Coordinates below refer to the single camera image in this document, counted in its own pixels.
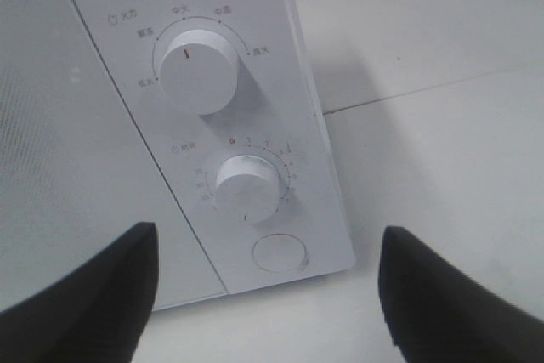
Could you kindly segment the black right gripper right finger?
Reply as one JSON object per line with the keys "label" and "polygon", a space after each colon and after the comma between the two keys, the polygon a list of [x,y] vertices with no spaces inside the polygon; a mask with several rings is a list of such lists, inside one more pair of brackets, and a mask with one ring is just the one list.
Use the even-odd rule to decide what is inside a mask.
{"label": "black right gripper right finger", "polygon": [[541,362],[543,322],[463,274],[409,230],[382,235],[378,295],[408,362]]}

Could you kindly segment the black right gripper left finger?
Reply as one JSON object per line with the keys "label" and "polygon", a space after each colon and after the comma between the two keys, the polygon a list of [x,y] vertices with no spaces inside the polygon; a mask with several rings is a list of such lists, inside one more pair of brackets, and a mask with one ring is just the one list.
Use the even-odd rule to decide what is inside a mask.
{"label": "black right gripper left finger", "polygon": [[140,222],[1,313],[3,362],[129,362],[158,286],[156,225]]}

